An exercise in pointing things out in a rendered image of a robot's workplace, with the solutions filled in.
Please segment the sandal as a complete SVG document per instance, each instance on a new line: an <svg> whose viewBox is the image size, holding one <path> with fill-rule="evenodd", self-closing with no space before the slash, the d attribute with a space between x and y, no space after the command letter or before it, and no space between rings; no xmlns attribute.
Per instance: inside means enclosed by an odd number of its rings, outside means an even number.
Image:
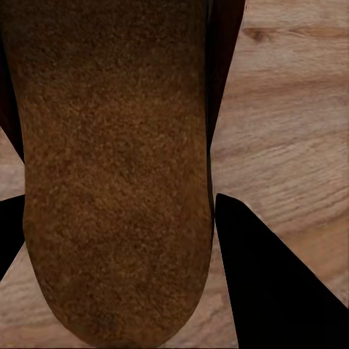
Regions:
<svg viewBox="0 0 349 349"><path fill-rule="evenodd" d="M157 349L198 306L210 148L246 0L0 0L0 127L49 308L98 349Z"/></svg>

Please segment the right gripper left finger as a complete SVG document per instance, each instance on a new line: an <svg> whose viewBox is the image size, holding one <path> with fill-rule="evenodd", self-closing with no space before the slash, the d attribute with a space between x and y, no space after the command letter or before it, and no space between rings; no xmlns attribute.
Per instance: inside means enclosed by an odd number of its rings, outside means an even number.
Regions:
<svg viewBox="0 0 349 349"><path fill-rule="evenodd" d="M22 216L25 194L0 201L0 280L25 242Z"/></svg>

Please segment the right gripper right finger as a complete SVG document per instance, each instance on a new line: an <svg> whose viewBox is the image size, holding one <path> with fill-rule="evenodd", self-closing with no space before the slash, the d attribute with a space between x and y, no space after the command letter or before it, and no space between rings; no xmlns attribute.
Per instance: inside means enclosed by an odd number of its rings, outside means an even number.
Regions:
<svg viewBox="0 0 349 349"><path fill-rule="evenodd" d="M239 349L349 349L349 310L241 201L215 219Z"/></svg>

